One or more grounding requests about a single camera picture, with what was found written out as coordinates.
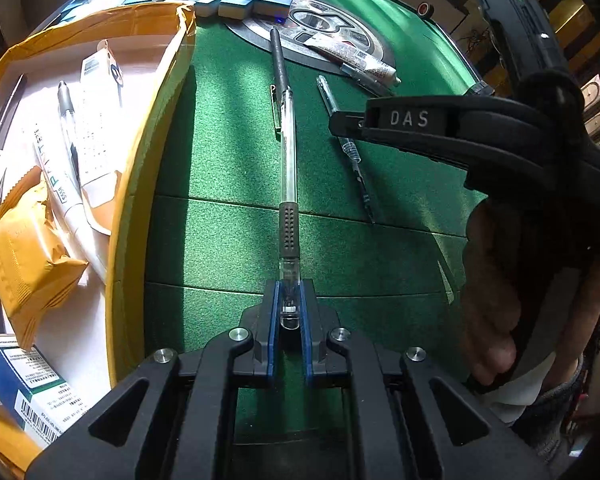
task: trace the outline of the transparent pen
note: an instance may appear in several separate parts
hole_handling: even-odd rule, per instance
[[[271,29],[271,54],[280,111],[280,280],[283,283],[280,325],[289,330],[300,326],[300,243],[298,233],[298,174],[296,168],[296,114],[280,35]]]
[[[67,153],[71,158],[71,165],[74,168],[75,184],[80,189],[80,173],[78,172],[78,152],[75,149],[75,111],[74,103],[71,101],[69,87],[64,81],[58,84],[58,106],[60,110],[60,126]]]

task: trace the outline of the green felt table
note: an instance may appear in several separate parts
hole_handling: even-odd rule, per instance
[[[369,23],[391,44],[401,95],[462,94],[474,83],[431,24],[393,0],[325,0]],[[456,351],[464,226],[482,199],[464,172],[428,158],[359,143],[378,224],[368,223],[315,78],[288,63],[298,122],[302,276],[344,326],[397,351],[426,348],[462,373]],[[325,74],[340,107],[369,96]],[[147,353],[189,351],[237,325],[278,275],[280,145],[273,133],[270,54],[219,20],[199,20],[196,50],[164,149],[147,249]],[[272,392],[241,391],[237,435],[337,427],[336,392],[302,386],[298,355],[281,361]]]

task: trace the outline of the white tube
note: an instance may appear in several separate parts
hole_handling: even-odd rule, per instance
[[[330,36],[318,32],[304,42],[304,46],[317,50],[331,59],[344,62],[353,68],[378,79],[382,84],[391,86],[400,84],[400,79],[395,75],[395,68],[376,59],[371,54],[353,46],[352,44],[336,41]]]
[[[87,220],[80,191],[76,189],[71,161],[64,148],[64,139],[54,134],[52,128],[42,131],[38,125],[34,131],[34,146],[38,161],[45,174],[56,213],[64,219],[87,261],[103,283],[107,279],[107,266],[96,250],[96,238]]]

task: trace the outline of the cardboard box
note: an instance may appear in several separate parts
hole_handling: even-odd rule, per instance
[[[101,10],[51,27],[11,47],[0,60],[0,108],[20,75],[28,83],[7,135],[4,193],[36,164],[32,139],[22,134],[32,118],[59,127],[58,82],[79,104],[82,62],[107,40],[125,74],[123,128],[115,132],[113,164],[121,173],[111,236],[99,236],[108,261],[103,285],[86,271],[84,282],[42,324],[35,345],[89,408],[144,358],[144,259],[162,148],[195,41],[191,6],[164,2]],[[79,121],[80,110],[76,109]],[[56,219],[60,230],[66,226]],[[65,240],[70,253],[79,248]],[[16,452],[4,438],[0,452]],[[22,457],[13,463],[22,463]]]

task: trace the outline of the human hand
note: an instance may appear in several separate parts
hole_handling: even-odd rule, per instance
[[[466,283],[460,292],[461,352],[473,377],[484,385],[513,365],[516,346],[510,332],[520,319],[518,295],[494,251],[496,228],[493,205],[484,200],[469,217],[462,254]],[[599,316],[600,257],[592,264],[560,335],[554,364],[542,386],[545,390],[572,377]]]

